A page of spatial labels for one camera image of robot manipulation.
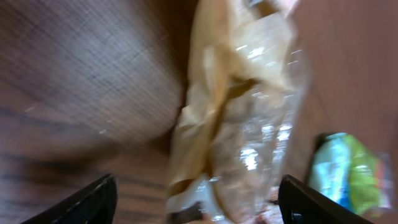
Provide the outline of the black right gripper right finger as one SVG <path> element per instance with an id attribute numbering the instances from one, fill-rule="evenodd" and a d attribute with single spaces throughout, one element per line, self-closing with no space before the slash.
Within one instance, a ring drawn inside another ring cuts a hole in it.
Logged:
<path id="1" fill-rule="evenodd" d="M 372 224 L 291 175 L 281 179 L 278 203 L 284 224 Z"/>

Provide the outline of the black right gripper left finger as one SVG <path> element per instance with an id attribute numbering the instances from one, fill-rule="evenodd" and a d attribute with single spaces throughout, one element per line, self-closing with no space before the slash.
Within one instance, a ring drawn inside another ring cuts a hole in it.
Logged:
<path id="1" fill-rule="evenodd" d="M 106 174 L 22 224 L 112 224 L 117 202 L 116 179 Z"/>

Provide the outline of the teal wet wipes pack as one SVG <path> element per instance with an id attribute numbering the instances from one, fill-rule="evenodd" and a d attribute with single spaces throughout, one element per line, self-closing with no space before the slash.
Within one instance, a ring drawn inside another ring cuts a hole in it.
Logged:
<path id="1" fill-rule="evenodd" d="M 346 133 L 323 133 L 317 137 L 307 184 L 336 202 L 352 210 L 349 199 L 349 165 L 351 150 L 345 144 Z"/>

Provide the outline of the green clear snack bag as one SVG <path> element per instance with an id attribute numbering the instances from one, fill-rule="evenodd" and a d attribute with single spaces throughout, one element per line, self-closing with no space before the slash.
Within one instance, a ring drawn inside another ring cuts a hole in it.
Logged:
<path id="1" fill-rule="evenodd" d="M 380 217 L 394 207 L 394 179 L 389 156 L 377 157 L 353 135 L 343 137 L 350 150 L 349 199 L 357 215 Z"/>

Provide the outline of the beige clear plastic bag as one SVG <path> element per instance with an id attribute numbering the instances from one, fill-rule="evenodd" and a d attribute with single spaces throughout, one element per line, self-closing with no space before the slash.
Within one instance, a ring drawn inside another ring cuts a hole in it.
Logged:
<path id="1" fill-rule="evenodd" d="M 169 223 L 252 223 L 270 209 L 308 83 L 297 4 L 198 2 L 172 137 Z"/>

